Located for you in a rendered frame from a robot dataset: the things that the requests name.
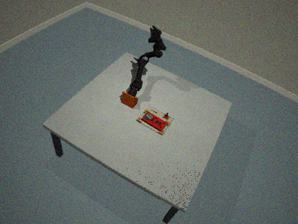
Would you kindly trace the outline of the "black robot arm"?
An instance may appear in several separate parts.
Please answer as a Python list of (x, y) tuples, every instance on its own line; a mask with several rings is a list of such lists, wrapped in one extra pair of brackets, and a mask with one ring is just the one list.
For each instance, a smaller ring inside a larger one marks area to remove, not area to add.
[[(128, 91), (128, 94), (130, 94), (131, 96), (136, 96), (137, 91), (140, 91), (140, 89), (142, 88), (142, 83), (143, 83), (143, 81), (141, 80), (142, 72), (143, 72), (144, 66), (146, 66), (146, 64), (148, 63), (149, 58), (151, 58), (151, 57), (160, 58), (163, 55), (163, 52), (161, 50), (167, 49), (164, 45), (164, 42), (159, 45), (156, 45), (156, 40), (151, 41), (149, 38), (148, 43), (155, 43), (153, 45), (153, 51), (148, 52), (148, 53), (146, 52), (144, 55), (141, 55), (138, 59), (137, 65), (139, 67), (137, 70), (136, 79), (130, 84), (130, 90)], [(148, 57), (147, 61), (145, 59), (143, 59), (143, 57), (145, 57), (145, 56)]]

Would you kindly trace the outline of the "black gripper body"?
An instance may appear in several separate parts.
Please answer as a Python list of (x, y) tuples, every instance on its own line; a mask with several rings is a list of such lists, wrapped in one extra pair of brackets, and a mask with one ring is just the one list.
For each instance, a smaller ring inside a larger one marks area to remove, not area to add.
[(163, 39), (161, 38), (162, 31), (159, 31), (156, 36), (152, 36), (150, 38), (151, 41), (156, 40), (156, 45), (163, 43)]

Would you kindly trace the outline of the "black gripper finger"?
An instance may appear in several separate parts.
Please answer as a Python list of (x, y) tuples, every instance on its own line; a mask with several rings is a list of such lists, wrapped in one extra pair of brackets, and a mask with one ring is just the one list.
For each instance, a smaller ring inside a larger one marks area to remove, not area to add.
[(153, 30), (152, 27), (150, 27), (150, 32), (151, 32), (151, 36), (150, 37), (157, 35), (157, 33)]
[(156, 33), (158, 33), (158, 32), (160, 31), (157, 27), (154, 27), (154, 26), (153, 26), (153, 30), (154, 30)]

